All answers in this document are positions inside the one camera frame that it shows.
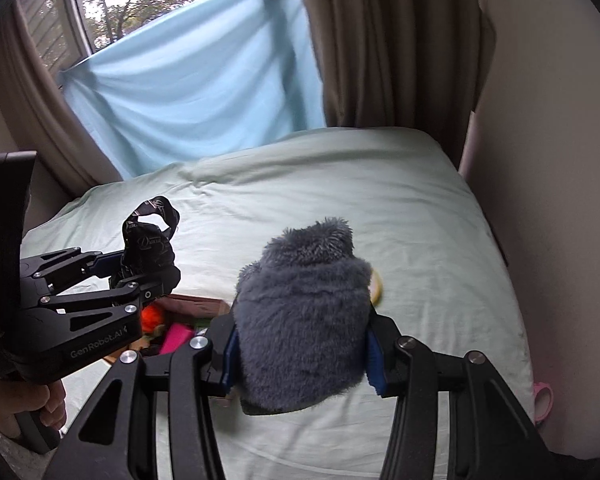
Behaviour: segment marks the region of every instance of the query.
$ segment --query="black ribbon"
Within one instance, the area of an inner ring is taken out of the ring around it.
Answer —
[[[168,227],[161,231],[157,225],[139,221],[141,216],[158,214]],[[122,237],[125,251],[120,260],[120,272],[109,279],[109,286],[115,288],[120,280],[172,266],[175,254],[171,247],[180,214],[163,196],[142,202],[122,224]]]

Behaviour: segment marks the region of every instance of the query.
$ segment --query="orange toy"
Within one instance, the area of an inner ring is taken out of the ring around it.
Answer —
[[[156,327],[164,325],[164,310],[154,303],[148,304],[140,313],[142,333],[153,335]]]

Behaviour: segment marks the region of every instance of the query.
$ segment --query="fuzzy gray plush toy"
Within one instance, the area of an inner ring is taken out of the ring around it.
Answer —
[[[241,270],[233,312],[245,413],[300,410],[360,381],[370,277],[342,219],[285,230]]]

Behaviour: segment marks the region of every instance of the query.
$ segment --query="blue gripper pad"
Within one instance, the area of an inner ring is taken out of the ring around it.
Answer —
[[[222,374],[221,384],[227,393],[234,386],[239,373],[239,353],[238,331],[234,328],[229,342],[224,349],[224,373]]]
[[[376,389],[376,394],[382,396],[386,393],[384,357],[376,335],[369,328],[366,329],[366,378]]]

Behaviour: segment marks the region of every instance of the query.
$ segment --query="brown curtain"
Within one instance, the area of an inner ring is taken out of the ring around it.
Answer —
[[[0,21],[0,110],[18,147],[36,150],[72,196],[121,180],[42,64],[17,2]]]
[[[480,50],[478,0],[304,0],[329,126],[405,126],[458,166]]]

